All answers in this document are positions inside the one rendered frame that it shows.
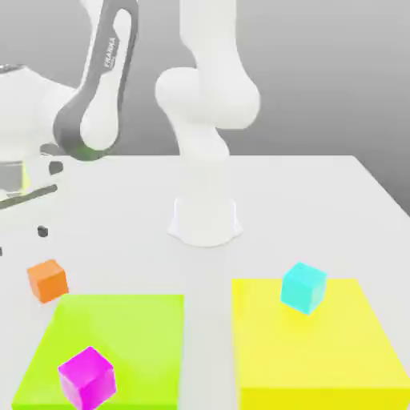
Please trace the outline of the small magenta cube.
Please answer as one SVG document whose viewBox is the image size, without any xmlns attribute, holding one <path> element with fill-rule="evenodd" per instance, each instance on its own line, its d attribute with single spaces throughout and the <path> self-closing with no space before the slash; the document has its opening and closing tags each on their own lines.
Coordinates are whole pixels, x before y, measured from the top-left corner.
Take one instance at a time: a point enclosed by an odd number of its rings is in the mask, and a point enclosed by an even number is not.
<svg viewBox="0 0 410 410">
<path fill-rule="evenodd" d="M 58 376 L 76 410 L 96 410 L 117 392 L 113 365 L 92 346 L 61 364 Z"/>
</svg>

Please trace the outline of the large lime green box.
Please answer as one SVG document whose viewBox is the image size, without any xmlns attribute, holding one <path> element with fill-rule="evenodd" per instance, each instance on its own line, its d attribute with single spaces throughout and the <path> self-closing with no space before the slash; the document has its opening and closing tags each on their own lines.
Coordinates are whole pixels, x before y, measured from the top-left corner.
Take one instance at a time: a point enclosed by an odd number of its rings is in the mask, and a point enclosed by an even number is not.
<svg viewBox="0 0 410 410">
<path fill-rule="evenodd" d="M 65 295 L 12 401 L 13 410 L 178 410 L 183 350 L 182 295 Z M 104 402 L 76 408 L 84 392 L 63 370 L 92 347 L 113 367 L 116 384 L 90 384 Z"/>
</svg>

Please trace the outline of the small orange cube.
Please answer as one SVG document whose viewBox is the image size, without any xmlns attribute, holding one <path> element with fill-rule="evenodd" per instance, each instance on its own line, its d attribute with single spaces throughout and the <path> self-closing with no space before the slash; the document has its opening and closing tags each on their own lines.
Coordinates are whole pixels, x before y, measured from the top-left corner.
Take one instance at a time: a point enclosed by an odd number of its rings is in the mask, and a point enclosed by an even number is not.
<svg viewBox="0 0 410 410">
<path fill-rule="evenodd" d="M 49 259 L 27 269 L 33 294 L 41 303 L 48 303 L 69 292 L 64 269 Z"/>
</svg>

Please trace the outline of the large yellow box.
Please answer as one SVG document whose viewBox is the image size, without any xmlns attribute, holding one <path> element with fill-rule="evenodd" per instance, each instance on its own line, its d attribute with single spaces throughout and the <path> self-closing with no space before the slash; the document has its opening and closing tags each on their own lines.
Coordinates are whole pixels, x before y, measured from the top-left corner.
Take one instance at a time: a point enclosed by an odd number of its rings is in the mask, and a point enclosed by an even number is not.
<svg viewBox="0 0 410 410">
<path fill-rule="evenodd" d="M 355 279 L 329 279 L 311 315 L 281 279 L 232 282 L 238 410 L 407 410 L 410 376 Z"/>
</svg>

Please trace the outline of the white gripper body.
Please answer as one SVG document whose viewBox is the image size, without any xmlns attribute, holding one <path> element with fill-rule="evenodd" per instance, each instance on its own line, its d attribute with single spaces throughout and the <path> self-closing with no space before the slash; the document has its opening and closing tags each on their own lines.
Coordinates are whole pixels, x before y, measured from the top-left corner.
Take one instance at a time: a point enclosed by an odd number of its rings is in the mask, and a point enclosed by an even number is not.
<svg viewBox="0 0 410 410">
<path fill-rule="evenodd" d="M 0 238 L 45 225 L 63 207 L 63 185 L 52 183 L 29 193 L 0 197 Z"/>
</svg>

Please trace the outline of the small cyan cube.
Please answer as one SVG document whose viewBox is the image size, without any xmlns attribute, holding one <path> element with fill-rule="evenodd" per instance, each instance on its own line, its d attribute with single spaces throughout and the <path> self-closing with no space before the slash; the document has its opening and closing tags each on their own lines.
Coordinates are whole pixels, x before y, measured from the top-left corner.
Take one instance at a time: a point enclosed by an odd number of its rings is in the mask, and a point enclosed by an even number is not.
<svg viewBox="0 0 410 410">
<path fill-rule="evenodd" d="M 297 263 L 284 276 L 280 301 L 310 315 L 324 300 L 328 276 L 305 263 Z"/>
</svg>

